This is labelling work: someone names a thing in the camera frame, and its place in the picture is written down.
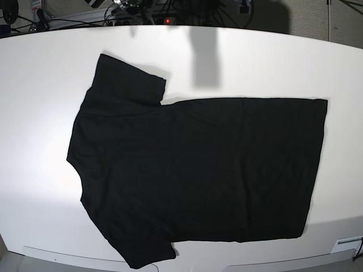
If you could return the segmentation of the black T-shirt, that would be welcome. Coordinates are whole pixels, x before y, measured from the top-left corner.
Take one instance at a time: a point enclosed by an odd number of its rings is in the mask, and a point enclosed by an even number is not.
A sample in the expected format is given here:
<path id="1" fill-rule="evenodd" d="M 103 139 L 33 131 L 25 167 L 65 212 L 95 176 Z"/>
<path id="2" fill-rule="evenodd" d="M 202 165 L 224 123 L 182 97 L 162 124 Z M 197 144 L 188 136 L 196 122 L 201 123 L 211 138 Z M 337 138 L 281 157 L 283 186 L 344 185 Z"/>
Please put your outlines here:
<path id="1" fill-rule="evenodd" d="M 182 241 L 302 236 L 325 99 L 213 98 L 162 105 L 166 81 L 101 54 L 67 161 L 81 202 L 133 269 Z"/>

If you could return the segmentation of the black power strip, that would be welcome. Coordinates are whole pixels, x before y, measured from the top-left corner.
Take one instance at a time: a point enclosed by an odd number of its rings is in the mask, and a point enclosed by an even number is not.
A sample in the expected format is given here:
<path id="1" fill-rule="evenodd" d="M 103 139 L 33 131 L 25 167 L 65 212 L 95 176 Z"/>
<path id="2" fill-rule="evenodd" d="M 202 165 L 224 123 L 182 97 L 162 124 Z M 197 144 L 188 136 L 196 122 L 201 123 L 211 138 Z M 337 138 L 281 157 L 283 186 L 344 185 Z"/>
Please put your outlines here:
<path id="1" fill-rule="evenodd" d="M 137 26 L 137 25 L 167 25 L 176 26 L 178 24 L 175 18 L 152 17 L 151 19 L 143 20 L 141 17 L 120 17 L 109 18 L 108 26 Z"/>

